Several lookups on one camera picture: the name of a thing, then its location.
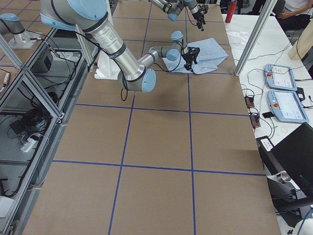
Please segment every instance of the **electrical cable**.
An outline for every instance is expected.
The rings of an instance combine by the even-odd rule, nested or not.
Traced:
[[[176,65],[176,67],[173,70],[164,70],[159,64],[157,64],[157,63],[154,63],[154,64],[159,66],[160,69],[162,69],[162,71],[164,71],[164,72],[173,72],[173,71],[175,71],[178,68],[178,66],[180,65],[180,62],[181,62],[181,53],[183,51],[183,43],[184,43],[184,39],[182,39],[181,43],[177,43],[178,45],[180,45],[180,57],[179,57],[178,64]]]
[[[190,17],[189,17],[189,13],[188,13],[188,10],[186,9],[186,12],[187,12],[187,16],[188,16],[188,19],[189,19],[189,22],[193,25],[193,26],[197,26],[196,24],[192,23]]]
[[[260,117],[261,120],[263,120],[264,122],[266,122],[266,124],[270,127],[270,134],[268,135],[269,137],[272,135],[273,133],[273,128],[271,127],[271,125],[263,118]]]
[[[28,32],[31,32],[31,33],[35,33],[35,34],[39,34],[39,35],[42,35],[42,36],[47,37],[48,39],[50,39],[50,40],[54,43],[54,45],[56,46],[56,48],[57,48],[58,50],[60,50],[60,48],[58,47],[58,45],[54,42],[54,40],[53,40],[50,36],[45,35],[45,34],[42,34],[42,33],[33,32],[33,31],[30,31],[30,30],[27,30],[27,31],[28,31]],[[47,42],[45,39],[42,39],[42,38],[36,38],[36,39],[42,40],[44,43],[47,43],[47,44],[48,44],[48,42]],[[68,67],[68,70],[69,70],[69,73],[70,73],[70,67],[69,67],[67,61],[66,61],[66,64],[67,64],[67,67]]]
[[[313,212],[313,208],[311,208],[311,209],[308,211],[308,213],[305,215],[305,217],[303,218],[302,223],[301,223],[301,225],[300,225],[300,228],[299,228],[299,230],[298,230],[297,235],[300,235],[300,232],[301,232],[301,229],[302,229],[302,227],[303,227],[303,224],[304,224],[305,220],[308,218],[308,216],[309,216],[310,213],[312,214],[312,212]]]

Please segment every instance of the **white table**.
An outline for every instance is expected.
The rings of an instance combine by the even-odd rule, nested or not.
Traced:
[[[225,27],[227,30],[246,31],[250,34],[252,29],[254,28],[257,19],[258,16],[234,15],[230,23],[227,24],[225,23]],[[232,46],[232,53],[235,59],[235,63],[237,64],[243,50],[235,48],[235,46],[232,45],[232,43],[234,42],[232,41],[232,38],[229,37],[229,41]],[[266,64],[284,65],[290,66],[292,68],[303,66],[303,63],[301,61],[291,60],[289,58],[288,52],[290,51],[292,46],[290,45],[287,49],[285,49],[286,46],[288,45],[290,45],[289,40],[285,36],[281,27],[279,26],[277,20],[274,17],[269,17],[249,59],[256,58],[260,55],[276,54],[280,51],[282,52],[276,55],[267,55],[264,57],[259,57],[257,59],[247,61],[242,73],[240,74],[241,84],[246,85],[247,88],[252,89],[256,94],[260,94],[261,92],[260,89],[251,86],[248,83],[247,73],[249,71],[253,69],[261,69],[250,72],[249,81],[251,84],[262,88],[265,83],[264,72],[262,70],[264,70]],[[301,67],[292,71],[295,79],[311,78],[305,67]],[[304,89],[306,99],[302,103],[305,106],[313,105],[313,103],[311,103],[308,98],[309,95],[313,96],[313,81],[301,81],[296,82],[296,84],[298,87],[302,87]],[[262,98],[261,95],[257,95],[254,98],[254,104],[261,114],[271,111],[267,98],[268,90],[269,89],[265,85]],[[306,114],[308,115],[310,120],[309,124],[313,126],[313,110],[306,110]],[[278,120],[275,117],[272,117],[272,120],[274,122],[274,126],[277,126],[275,128],[275,134],[271,138],[271,141],[273,142],[274,145],[279,143],[282,139],[284,139],[288,134],[290,134],[300,125],[295,123],[278,122]],[[260,123],[261,127],[256,128],[255,130],[254,133],[255,138],[270,134],[270,127],[262,120],[260,120]],[[301,222],[299,222],[296,228],[294,229],[289,227],[282,217],[278,216],[277,219],[279,222],[282,235],[285,235],[290,229],[293,229],[293,234],[297,234]],[[311,235],[312,231],[313,231],[313,219],[307,219],[301,230],[301,235]]]

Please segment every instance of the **folded shirt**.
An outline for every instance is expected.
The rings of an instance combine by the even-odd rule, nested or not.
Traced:
[[[188,44],[189,47],[199,47],[200,52],[197,56],[197,63],[193,64],[192,69],[195,74],[202,74],[217,70],[217,66],[227,58],[227,53],[215,41],[214,38],[209,38],[201,41],[196,41]],[[163,58],[163,61],[169,71],[173,70],[179,63],[179,58],[176,61],[170,61]],[[185,60],[181,57],[178,67],[173,72],[192,73],[185,69]]]

